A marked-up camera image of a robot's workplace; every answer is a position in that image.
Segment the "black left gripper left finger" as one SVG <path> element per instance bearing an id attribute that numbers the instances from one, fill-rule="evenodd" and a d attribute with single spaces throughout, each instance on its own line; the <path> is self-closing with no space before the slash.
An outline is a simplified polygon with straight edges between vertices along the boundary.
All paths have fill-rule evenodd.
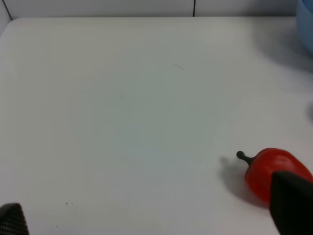
<path id="1" fill-rule="evenodd" d="M 0 235 L 30 235 L 19 203 L 8 203 L 0 207 Z"/>

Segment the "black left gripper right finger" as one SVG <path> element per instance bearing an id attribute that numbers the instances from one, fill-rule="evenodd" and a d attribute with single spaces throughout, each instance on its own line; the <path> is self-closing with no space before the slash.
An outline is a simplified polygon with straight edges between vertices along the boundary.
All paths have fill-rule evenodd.
<path id="1" fill-rule="evenodd" d="M 273 173 L 269 210 L 281 235 L 313 233 L 313 184 L 287 171 Z"/>

